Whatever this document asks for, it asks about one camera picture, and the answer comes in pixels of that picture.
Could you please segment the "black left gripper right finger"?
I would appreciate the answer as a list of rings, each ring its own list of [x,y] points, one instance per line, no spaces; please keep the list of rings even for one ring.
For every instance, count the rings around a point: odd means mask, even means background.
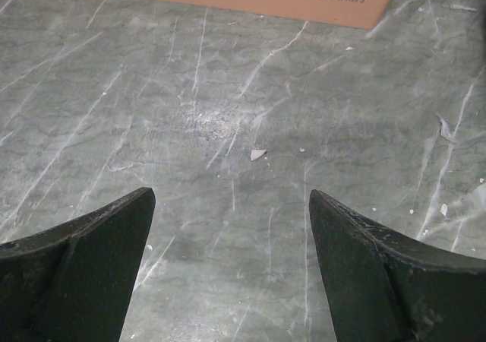
[[[313,190],[309,211],[339,341],[483,341],[485,262],[424,244]]]

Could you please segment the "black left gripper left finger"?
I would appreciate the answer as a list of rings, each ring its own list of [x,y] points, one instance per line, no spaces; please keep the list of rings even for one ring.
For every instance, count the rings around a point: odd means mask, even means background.
[[[100,209],[1,245],[3,341],[117,341],[156,198],[139,188]]]

